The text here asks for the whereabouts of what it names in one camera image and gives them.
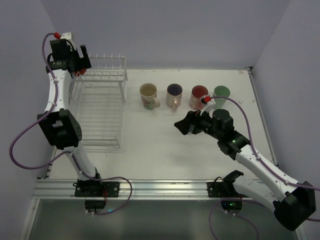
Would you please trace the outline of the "light green cup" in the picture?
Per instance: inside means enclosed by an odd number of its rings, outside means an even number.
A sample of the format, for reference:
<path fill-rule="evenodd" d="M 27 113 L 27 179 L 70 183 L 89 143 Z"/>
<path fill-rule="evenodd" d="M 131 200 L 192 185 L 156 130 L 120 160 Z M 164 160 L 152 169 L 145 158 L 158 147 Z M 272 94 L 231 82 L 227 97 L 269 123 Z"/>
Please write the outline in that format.
<path fill-rule="evenodd" d="M 227 88 L 226 86 L 223 86 L 223 85 L 217 86 L 213 91 L 213 96 L 218 97 L 214 99 L 215 101 L 214 109 L 221 109 L 225 104 L 225 102 L 227 101 L 225 97 L 228 98 L 230 94 L 231 92 L 229 88 Z"/>

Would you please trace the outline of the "pink patterned mug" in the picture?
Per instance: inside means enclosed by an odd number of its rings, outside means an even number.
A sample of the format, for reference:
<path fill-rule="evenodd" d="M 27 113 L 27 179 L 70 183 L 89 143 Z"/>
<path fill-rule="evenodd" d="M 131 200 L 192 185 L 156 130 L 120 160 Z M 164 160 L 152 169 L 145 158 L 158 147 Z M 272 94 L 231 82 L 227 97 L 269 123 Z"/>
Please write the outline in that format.
<path fill-rule="evenodd" d="M 201 110 L 203 108 L 203 104 L 201 102 L 201 97 L 208 95 L 208 89 L 203 85 L 196 85 L 191 90 L 191 96 L 189 99 L 189 106 L 193 110 Z"/>

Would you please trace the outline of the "orange mug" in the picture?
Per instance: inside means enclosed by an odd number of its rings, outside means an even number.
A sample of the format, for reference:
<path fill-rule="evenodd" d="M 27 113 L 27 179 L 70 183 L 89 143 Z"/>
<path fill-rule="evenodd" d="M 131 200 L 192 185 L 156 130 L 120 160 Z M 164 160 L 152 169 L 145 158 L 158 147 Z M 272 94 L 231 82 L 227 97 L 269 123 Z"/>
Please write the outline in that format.
<path fill-rule="evenodd" d="M 75 71 L 74 72 L 74 75 L 76 76 L 76 77 L 79 77 L 79 76 L 81 76 L 81 75 L 84 75 L 85 73 L 86 73 L 86 69 L 81 69 L 81 70 L 78 70 L 78 71 Z"/>

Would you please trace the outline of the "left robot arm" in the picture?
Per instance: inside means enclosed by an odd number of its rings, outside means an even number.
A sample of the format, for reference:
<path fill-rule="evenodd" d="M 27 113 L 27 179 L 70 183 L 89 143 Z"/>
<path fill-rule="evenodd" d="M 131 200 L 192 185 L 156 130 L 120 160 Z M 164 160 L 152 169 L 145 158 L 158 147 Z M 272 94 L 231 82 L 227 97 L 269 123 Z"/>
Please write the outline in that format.
<path fill-rule="evenodd" d="M 43 114 L 37 116 L 48 143 L 67 156 L 77 172 L 76 197 L 101 197 L 104 187 L 100 174 L 82 146 L 82 129 L 69 110 L 70 89 L 76 71 L 91 67 L 85 45 L 83 56 L 69 39 L 50 41 L 51 54 L 45 58 L 49 77 L 49 97 Z"/>

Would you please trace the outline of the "pale pink mug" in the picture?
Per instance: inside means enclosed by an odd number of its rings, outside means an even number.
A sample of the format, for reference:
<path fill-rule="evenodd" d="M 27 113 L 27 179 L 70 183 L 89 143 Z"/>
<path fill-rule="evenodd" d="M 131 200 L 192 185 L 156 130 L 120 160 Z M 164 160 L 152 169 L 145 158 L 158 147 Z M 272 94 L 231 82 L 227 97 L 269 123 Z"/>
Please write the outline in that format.
<path fill-rule="evenodd" d="M 172 109 L 173 112 L 177 111 L 182 101 L 183 88 L 177 83 L 170 84 L 166 89 L 166 105 Z"/>

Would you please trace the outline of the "cream floral mug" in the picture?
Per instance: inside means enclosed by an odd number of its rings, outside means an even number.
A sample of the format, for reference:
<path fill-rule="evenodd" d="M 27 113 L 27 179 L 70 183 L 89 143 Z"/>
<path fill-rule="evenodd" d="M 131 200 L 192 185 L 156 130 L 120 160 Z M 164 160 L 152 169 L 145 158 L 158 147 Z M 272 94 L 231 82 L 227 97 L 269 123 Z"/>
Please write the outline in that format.
<path fill-rule="evenodd" d="M 160 107 L 160 101 L 157 98 L 157 87 L 152 83 L 144 83 L 139 88 L 143 107 L 146 110 L 153 110 Z"/>

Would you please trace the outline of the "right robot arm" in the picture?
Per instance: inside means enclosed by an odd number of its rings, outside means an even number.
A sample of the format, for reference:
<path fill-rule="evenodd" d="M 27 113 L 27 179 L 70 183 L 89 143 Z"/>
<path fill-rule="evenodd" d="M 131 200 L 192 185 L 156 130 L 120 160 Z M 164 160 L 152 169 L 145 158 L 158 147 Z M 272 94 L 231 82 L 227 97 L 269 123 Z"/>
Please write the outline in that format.
<path fill-rule="evenodd" d="M 249 197 L 271 210 L 287 230 L 296 230 L 316 211 L 316 188 L 308 181 L 300 183 L 263 157 L 253 143 L 235 130 L 234 120 L 225 109 L 208 112 L 189 111 L 174 126 L 183 134 L 201 132 L 215 138 L 219 149 L 250 170 L 262 184 L 233 171 L 224 178 L 229 191 Z"/>

